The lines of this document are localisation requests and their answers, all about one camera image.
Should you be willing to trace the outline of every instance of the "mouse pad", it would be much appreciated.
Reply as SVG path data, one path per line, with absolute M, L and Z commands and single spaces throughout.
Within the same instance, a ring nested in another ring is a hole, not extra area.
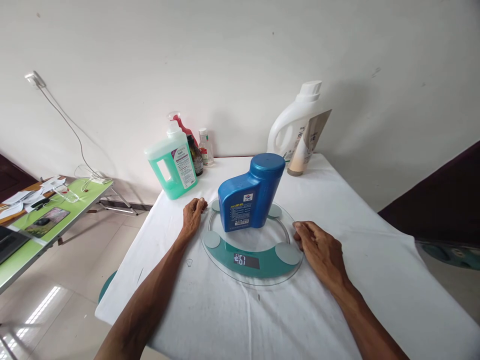
M 61 222 L 70 211 L 62 210 L 59 207 L 54 207 L 52 210 L 43 215 L 40 219 L 35 221 L 32 225 L 25 229 L 26 232 L 32 234 L 34 237 L 41 238 L 48 233 L 55 225 Z M 38 225 L 37 222 L 41 219 L 49 219 L 45 225 Z

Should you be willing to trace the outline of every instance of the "brown glass bottle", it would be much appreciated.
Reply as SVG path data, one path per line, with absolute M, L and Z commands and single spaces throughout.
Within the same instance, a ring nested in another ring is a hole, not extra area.
M 202 161 L 202 154 L 199 148 L 195 145 L 195 140 L 192 135 L 186 137 L 188 139 L 188 147 L 190 148 L 191 160 L 193 161 L 193 168 L 195 174 L 200 176 L 204 172 L 204 162 Z

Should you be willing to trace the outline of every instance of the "dark doorway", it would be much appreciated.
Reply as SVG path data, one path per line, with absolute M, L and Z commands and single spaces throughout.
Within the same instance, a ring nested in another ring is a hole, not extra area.
M 0 203 L 37 180 L 0 155 Z
M 480 141 L 378 213 L 416 239 L 480 245 Z

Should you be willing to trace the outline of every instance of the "laptop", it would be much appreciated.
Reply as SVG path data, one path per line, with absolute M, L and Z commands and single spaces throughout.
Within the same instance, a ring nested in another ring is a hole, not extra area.
M 9 228 L 0 226 L 0 264 L 20 249 L 29 237 Z

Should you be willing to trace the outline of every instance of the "green folding table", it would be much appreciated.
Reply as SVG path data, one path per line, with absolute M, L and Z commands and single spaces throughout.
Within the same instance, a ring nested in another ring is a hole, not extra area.
M 9 229 L 22 232 L 35 221 L 43 217 L 52 208 L 60 208 L 70 213 L 58 224 L 56 224 L 49 232 L 40 238 L 31 238 L 7 260 L 0 264 L 0 294 L 3 293 L 16 279 L 19 278 L 41 255 L 43 255 L 54 242 L 59 240 L 65 232 L 72 227 L 75 222 L 85 214 L 88 209 L 98 203 L 100 198 L 105 196 L 105 192 L 109 189 L 113 191 L 127 205 L 128 210 L 124 212 L 138 215 L 131 205 L 113 189 L 114 182 L 106 184 L 97 184 L 91 182 L 88 184 L 88 191 L 82 192 L 81 187 L 85 184 L 84 179 L 77 179 L 68 185 L 68 188 L 79 196 L 79 200 L 70 203 L 64 200 L 60 195 L 55 194 L 50 198 L 50 202 L 40 210 L 34 210 L 25 214 L 17 221 L 8 226 Z

